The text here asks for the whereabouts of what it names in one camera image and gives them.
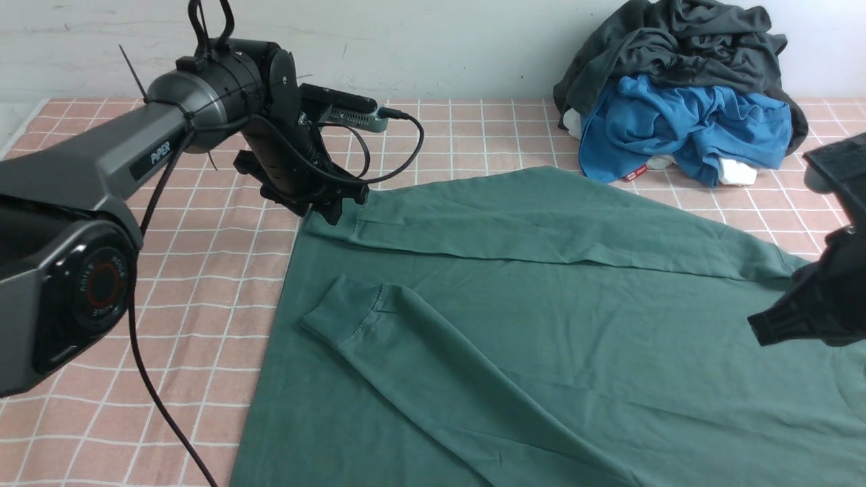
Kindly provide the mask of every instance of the shirt sleeve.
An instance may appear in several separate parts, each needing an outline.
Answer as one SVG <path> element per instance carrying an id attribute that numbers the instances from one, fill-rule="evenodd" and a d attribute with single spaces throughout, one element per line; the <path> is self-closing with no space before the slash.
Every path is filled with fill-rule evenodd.
<path id="1" fill-rule="evenodd" d="M 341 276 L 303 326 L 491 484 L 640 485 L 411 289 Z"/>

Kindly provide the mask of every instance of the pile of clothes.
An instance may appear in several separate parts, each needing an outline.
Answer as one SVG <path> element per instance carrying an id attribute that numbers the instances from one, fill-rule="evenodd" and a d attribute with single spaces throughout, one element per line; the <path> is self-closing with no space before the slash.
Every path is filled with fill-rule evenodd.
<path id="1" fill-rule="evenodd" d="M 610 183 L 676 163 L 716 187 L 778 169 L 809 126 L 782 89 L 787 38 L 770 28 L 764 8 L 715 0 L 620 7 L 553 88 L 584 174 Z"/>

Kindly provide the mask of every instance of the red label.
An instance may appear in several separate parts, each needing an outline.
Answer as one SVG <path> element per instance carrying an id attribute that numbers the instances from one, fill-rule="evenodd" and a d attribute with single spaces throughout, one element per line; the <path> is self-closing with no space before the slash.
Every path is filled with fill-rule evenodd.
<path id="1" fill-rule="evenodd" d="M 623 179 L 625 181 L 631 182 L 631 181 L 634 181 L 638 176 L 640 176 L 641 174 L 643 174 L 645 172 L 647 172 L 647 165 L 644 164 L 643 166 L 640 166 L 637 169 L 635 169 L 634 171 L 626 174 Z"/>

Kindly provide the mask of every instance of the green long-sleeve shirt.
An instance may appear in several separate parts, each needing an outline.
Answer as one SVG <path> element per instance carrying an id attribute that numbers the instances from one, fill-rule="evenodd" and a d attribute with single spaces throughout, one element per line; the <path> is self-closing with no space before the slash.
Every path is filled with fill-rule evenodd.
<path id="1" fill-rule="evenodd" d="M 866 347 L 761 348 L 804 262 L 552 168 L 305 221 L 232 484 L 866 484 Z"/>

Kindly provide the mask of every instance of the pink grid tablecloth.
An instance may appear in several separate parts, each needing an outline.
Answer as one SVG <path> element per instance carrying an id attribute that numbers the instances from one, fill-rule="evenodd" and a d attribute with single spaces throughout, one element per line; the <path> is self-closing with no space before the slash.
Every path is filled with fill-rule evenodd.
<path id="1" fill-rule="evenodd" d="M 866 131 L 866 101 L 802 100 L 812 134 L 800 151 Z M 136 100 L 57 100 L 9 157 L 51 146 L 136 107 Z M 529 166 L 578 170 L 578 142 L 556 127 L 550 101 L 390 101 L 424 123 L 417 163 L 384 189 Z M 414 127 L 393 122 L 365 136 L 371 175 L 405 160 Z M 326 133 L 333 158 L 361 167 L 359 145 Z M 268 340 L 298 218 L 263 201 L 231 167 L 235 137 L 185 155 L 160 201 L 141 255 L 137 303 L 145 362 L 169 410 L 222 485 L 228 478 Z M 833 198 L 803 187 L 797 153 L 748 188 L 710 191 L 675 167 L 615 185 L 749 231 L 815 259 L 846 222 Z M 130 199 L 141 216 L 152 185 Z M 0 486 L 205 485 L 152 406 L 128 347 L 126 324 L 30 393 L 0 401 Z"/>

